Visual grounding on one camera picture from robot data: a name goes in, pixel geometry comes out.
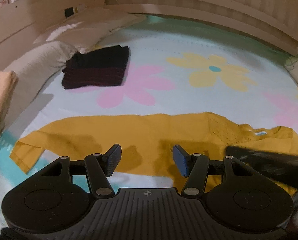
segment clothing tag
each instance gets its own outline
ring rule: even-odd
[[[267,134],[265,131],[255,132],[255,135],[265,135],[265,134]]]

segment wooden frame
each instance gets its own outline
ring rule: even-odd
[[[0,9],[0,70],[79,4],[186,17],[252,35],[290,54],[298,47],[298,0],[17,0]]]

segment logo emblem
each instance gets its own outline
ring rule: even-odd
[[[147,190],[143,194],[148,197],[148,196],[150,196],[153,193],[151,191]]]

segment folded dark sweater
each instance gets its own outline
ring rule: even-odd
[[[62,85],[65,89],[83,86],[119,86],[129,59],[129,48],[120,45],[87,54],[77,52],[66,62]]]

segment yellow flower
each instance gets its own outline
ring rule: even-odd
[[[193,87],[211,87],[218,77],[228,87],[241,92],[248,91],[246,84],[257,85],[256,82],[246,77],[249,72],[244,67],[228,64],[224,57],[210,55],[208,59],[195,53],[183,53],[184,58],[169,57],[167,62],[179,67],[194,68],[189,82]]]

